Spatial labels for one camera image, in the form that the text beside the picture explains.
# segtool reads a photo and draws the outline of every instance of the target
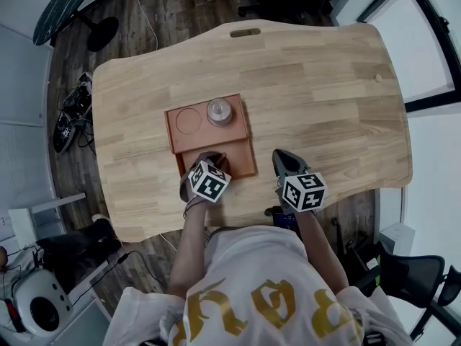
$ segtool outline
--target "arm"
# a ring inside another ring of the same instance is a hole
[[[349,287],[346,272],[311,212],[295,213],[309,262],[336,295]]]
[[[190,207],[170,273],[167,293],[186,298],[187,291],[205,275],[204,233],[207,201]]]

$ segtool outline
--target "black table base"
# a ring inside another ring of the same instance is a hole
[[[86,18],[81,12],[75,12],[74,14],[91,30],[88,40],[86,40],[86,48],[89,51],[100,51],[117,33],[118,19],[115,17],[103,19],[96,24]]]

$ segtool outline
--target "wooden table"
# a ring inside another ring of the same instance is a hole
[[[165,110],[235,93],[245,104],[258,175],[231,182],[208,223],[271,223],[264,210],[278,205],[275,148],[322,173],[326,205],[411,181],[406,111],[373,26],[230,23],[94,72],[98,167],[120,239],[141,241],[183,226]]]

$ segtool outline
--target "gold lettering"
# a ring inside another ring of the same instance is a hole
[[[221,316],[223,318],[224,330],[238,336],[248,324],[248,321],[241,321],[236,318],[236,315],[233,312],[229,298],[222,292],[213,290],[213,288],[218,287],[223,281],[213,283],[205,289],[190,295],[187,298],[187,315],[189,317],[189,328],[190,328],[190,342],[194,340],[196,336],[200,333],[203,328],[203,320],[209,319],[208,316],[205,316],[202,313],[200,308],[200,303],[202,301],[208,300],[219,305]]]
[[[173,338],[173,346],[179,346],[182,340],[186,339],[186,329],[184,328],[184,322],[182,320],[176,323],[178,327],[178,334]]]
[[[274,290],[269,294],[270,304],[267,303],[262,295],[261,290],[264,287]],[[278,329],[281,329],[296,311],[295,292],[293,286],[286,280],[282,280],[278,284],[275,284],[271,280],[266,280],[266,282],[251,293],[251,298],[253,299],[256,310],[266,318],[270,324]],[[277,309],[279,309],[281,305],[281,298],[283,298],[287,306],[287,315],[285,318],[282,318],[277,313]]]
[[[354,336],[350,341],[360,339],[360,335],[363,333],[363,328],[357,321],[352,318],[351,314],[337,301],[331,300],[326,294],[328,290],[317,290],[314,294],[315,301],[319,305],[319,308],[312,315],[312,327],[319,338],[325,337],[327,334],[335,332],[338,328],[344,326],[350,321],[354,322]],[[338,304],[340,308],[338,324],[333,325],[327,316],[327,310],[329,306]]]

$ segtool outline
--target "cable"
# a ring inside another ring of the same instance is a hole
[[[11,254],[8,254],[7,256],[11,256],[11,255],[17,254],[18,252],[21,252],[21,251],[27,250],[27,249],[31,249],[31,248],[37,249],[37,247],[35,246],[35,244],[33,244],[33,245],[30,245],[30,246],[25,246],[23,249],[19,249],[19,250],[15,251],[15,252],[12,252]]]
[[[56,109],[58,109],[60,112],[62,112],[63,110],[59,108],[59,104],[61,103],[61,99],[59,98],[60,95],[61,95],[61,91],[67,91],[66,92],[66,95],[64,97],[64,99],[67,98],[67,96],[73,91],[74,89],[72,89],[71,91],[67,91],[67,89],[63,89],[62,87],[58,88],[58,102],[56,102]]]
[[[130,251],[130,252],[128,252],[127,254],[124,254],[124,255],[122,255],[121,257],[119,257],[119,259],[117,260],[117,262],[116,262],[113,266],[111,266],[111,268],[109,268],[109,269],[106,271],[106,273],[104,273],[104,274],[100,277],[100,279],[98,279],[95,283],[93,283],[93,284],[89,287],[88,290],[86,290],[85,292],[83,292],[83,293],[73,302],[72,306],[74,306],[74,305],[77,303],[77,301],[80,300],[81,297],[82,297],[85,293],[87,293],[87,292],[88,292],[89,290],[91,290],[96,284],[98,284],[98,283],[101,281],[101,279],[104,278],[104,276],[105,276],[108,272],[110,272],[112,269],[114,269],[114,268],[115,268],[116,266],[118,266],[119,264],[122,264],[122,263],[127,259],[128,255],[132,254],[133,252],[136,252],[136,253],[139,254],[139,256],[140,256],[141,259],[143,260],[143,263],[144,263],[144,265],[146,266],[146,269],[147,269],[147,271],[149,272],[149,274],[151,275],[151,277],[152,277],[154,280],[156,280],[158,283],[160,283],[160,284],[165,288],[165,287],[166,287],[166,286],[165,286],[165,283],[161,282],[158,278],[156,278],[156,277],[152,274],[151,270],[149,269],[149,266],[147,266],[147,262],[146,262],[146,260],[144,259],[144,256],[143,256],[139,251],[133,250],[133,251]]]
[[[94,142],[94,133],[90,133],[90,132],[85,131],[86,125],[87,125],[88,123],[91,124],[91,125],[93,125],[93,122],[90,121],[89,119],[86,119],[86,118],[81,118],[81,119],[77,120],[77,122],[80,121],[80,120],[83,120],[85,123],[84,123],[83,125],[80,125],[80,126],[79,126],[79,127],[80,127],[81,133],[80,133],[80,135],[79,135],[79,139],[77,140],[77,146],[78,146],[79,148],[85,148],[85,147],[88,146],[88,147],[90,148],[91,152],[96,156],[96,151],[91,147],[91,144]],[[80,139],[81,139],[81,136],[82,136],[82,135],[85,137],[85,140],[86,140],[86,144],[85,144],[85,145],[81,145],[81,144],[80,144]]]
[[[18,283],[19,280],[21,279],[21,271],[22,271],[21,265],[17,265],[16,267],[13,267],[13,268],[11,268],[11,269],[14,269],[14,268],[17,268],[17,267],[19,267],[19,278],[16,279],[16,280],[12,283],[12,298],[13,298],[14,285],[16,285],[16,283]]]
[[[162,239],[164,239],[166,242],[168,242],[169,245],[170,245],[171,247],[173,247],[173,250],[174,250],[174,251],[178,251],[178,250],[176,250],[176,247],[174,247],[174,245],[173,245],[170,241],[168,241],[168,240],[166,239],[166,237],[165,237],[163,234],[160,234],[160,237],[161,237]]]
[[[157,51],[157,50],[158,50],[158,38],[157,38],[156,32],[153,30],[153,28],[152,28],[152,26],[151,26],[151,23],[149,22],[149,18],[147,18],[146,13],[144,12],[143,7],[141,6],[140,0],[138,0],[138,5],[139,5],[139,7],[140,7],[142,13],[144,14],[144,17],[145,17],[145,19],[146,19],[146,21],[147,21],[147,24],[148,24],[149,27],[151,28],[151,31],[152,31],[153,35],[155,36],[155,38],[156,38],[156,51]]]

